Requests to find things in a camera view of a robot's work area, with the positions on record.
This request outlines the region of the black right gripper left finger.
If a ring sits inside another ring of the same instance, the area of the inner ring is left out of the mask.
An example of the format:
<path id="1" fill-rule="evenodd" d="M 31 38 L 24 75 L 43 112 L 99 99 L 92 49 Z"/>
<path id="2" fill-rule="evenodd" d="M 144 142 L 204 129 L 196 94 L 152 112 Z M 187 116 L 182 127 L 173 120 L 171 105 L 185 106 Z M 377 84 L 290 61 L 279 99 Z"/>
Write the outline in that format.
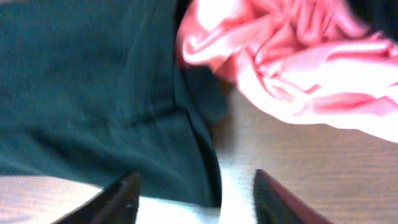
<path id="1" fill-rule="evenodd" d="M 135 224 L 141 181 L 131 172 L 54 224 Z"/>

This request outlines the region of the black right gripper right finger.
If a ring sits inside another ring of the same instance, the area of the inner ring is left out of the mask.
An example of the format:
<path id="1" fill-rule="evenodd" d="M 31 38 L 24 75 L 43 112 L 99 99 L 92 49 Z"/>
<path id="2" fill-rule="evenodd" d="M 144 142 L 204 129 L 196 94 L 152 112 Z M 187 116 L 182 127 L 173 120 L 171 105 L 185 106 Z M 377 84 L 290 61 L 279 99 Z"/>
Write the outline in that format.
<path id="1" fill-rule="evenodd" d="M 256 171 L 252 194 L 258 224 L 333 224 L 264 170 Z"/>

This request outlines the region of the black polo shirt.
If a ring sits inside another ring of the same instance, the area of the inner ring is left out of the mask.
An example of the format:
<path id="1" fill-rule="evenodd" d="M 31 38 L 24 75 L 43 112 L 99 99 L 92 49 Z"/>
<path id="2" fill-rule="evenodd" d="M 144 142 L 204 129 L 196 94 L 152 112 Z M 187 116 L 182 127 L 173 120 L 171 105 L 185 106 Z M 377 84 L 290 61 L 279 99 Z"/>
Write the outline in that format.
<path id="1" fill-rule="evenodd" d="M 209 69 L 177 65 L 187 6 L 1 4 L 1 174 L 107 187 L 136 171 L 147 197 L 219 207 L 208 124 L 226 103 Z"/>

